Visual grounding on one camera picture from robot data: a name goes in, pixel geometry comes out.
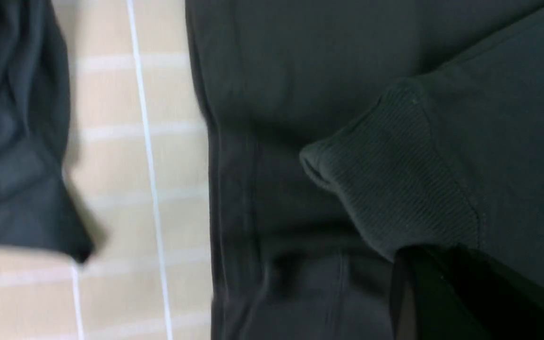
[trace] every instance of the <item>dark gray fabric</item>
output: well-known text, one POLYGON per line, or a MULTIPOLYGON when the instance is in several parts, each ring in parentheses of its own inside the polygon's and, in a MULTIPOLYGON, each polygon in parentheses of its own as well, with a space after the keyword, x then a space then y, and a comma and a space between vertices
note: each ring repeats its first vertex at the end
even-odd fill
POLYGON ((188 0, 209 126, 212 338, 391 338, 391 263, 298 153, 544 0, 188 0))
POLYGON ((464 243, 544 286, 544 9, 302 151, 375 250, 464 243))
POLYGON ((83 262, 93 244, 62 181, 67 48, 49 0, 0 0, 0 244, 83 262))

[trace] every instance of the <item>floor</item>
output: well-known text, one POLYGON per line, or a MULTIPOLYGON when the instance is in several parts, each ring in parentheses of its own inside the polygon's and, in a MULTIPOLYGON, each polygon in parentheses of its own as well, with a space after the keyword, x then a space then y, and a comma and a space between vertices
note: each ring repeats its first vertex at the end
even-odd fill
POLYGON ((207 135, 183 0, 53 0, 67 39, 65 179, 99 245, 85 267, 0 248, 0 340, 204 340, 207 135))

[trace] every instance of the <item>black object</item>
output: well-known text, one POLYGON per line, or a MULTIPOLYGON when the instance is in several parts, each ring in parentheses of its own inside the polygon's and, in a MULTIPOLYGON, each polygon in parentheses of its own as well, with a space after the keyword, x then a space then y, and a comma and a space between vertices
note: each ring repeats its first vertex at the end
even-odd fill
POLYGON ((186 1, 209 125, 212 337, 391 338, 391 263, 298 153, 544 0, 186 1))
POLYGON ((482 252, 408 247, 392 277, 397 340, 544 339, 544 288, 482 252))
POLYGON ((0 244, 84 262, 93 244, 62 181, 67 48, 51 3, 0 0, 0 244))

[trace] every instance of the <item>sweatshirt sleeve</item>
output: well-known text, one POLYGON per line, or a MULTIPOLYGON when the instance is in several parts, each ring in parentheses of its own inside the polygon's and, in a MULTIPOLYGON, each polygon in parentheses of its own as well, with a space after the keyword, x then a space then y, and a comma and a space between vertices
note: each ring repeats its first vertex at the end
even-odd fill
POLYGON ((93 242, 62 178, 67 49, 49 1, 0 1, 0 245, 84 262, 93 242))
POLYGON ((308 145, 371 247, 464 244, 544 285, 544 8, 308 145))

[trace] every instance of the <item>knit cuff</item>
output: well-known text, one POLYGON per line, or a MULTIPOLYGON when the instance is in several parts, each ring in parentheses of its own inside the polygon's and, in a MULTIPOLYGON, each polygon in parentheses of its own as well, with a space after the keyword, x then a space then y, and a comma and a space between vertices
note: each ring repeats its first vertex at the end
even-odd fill
POLYGON ((311 179, 338 195, 365 241, 389 260, 411 245, 477 248, 477 214, 436 152, 423 99, 403 80, 300 154, 311 179))

